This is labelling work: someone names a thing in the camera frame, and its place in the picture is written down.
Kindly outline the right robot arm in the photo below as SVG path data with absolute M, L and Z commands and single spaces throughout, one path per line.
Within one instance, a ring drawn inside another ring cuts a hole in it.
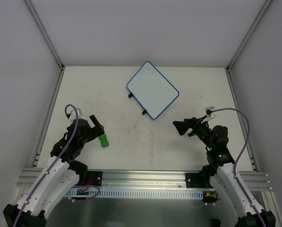
M 252 195 L 236 170 L 227 144 L 228 128 L 216 125 L 210 129 L 203 118 L 173 121 L 179 135 L 197 136 L 206 146 L 208 164 L 191 179 L 195 185 L 213 187 L 221 201 L 231 210 L 237 227 L 274 227 L 275 215 L 266 211 Z

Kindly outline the blue framed whiteboard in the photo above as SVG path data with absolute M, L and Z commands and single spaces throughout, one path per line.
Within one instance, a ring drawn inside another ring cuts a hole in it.
M 146 61 L 126 84 L 151 119 L 156 120 L 180 95 L 177 88 L 150 62 Z

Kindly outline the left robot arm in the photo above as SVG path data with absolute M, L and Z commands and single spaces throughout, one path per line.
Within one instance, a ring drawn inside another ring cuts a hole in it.
M 51 156 L 32 187 L 15 204 L 8 204 L 3 215 L 9 227 L 44 227 L 55 206 L 74 187 L 98 187 L 96 178 L 88 166 L 76 160 L 85 144 L 96 138 L 107 145 L 104 127 L 94 115 L 91 127 L 84 118 L 74 119 L 67 132 L 53 146 Z

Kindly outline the green whiteboard eraser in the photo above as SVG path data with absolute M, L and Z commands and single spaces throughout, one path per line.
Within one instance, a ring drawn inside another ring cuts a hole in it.
M 99 135 L 98 138 L 99 138 L 99 140 L 100 140 L 100 142 L 101 142 L 101 146 L 102 146 L 103 148 L 109 146 L 109 142 L 108 142 L 108 139 L 107 139 L 107 136 L 106 136 L 105 133 Z

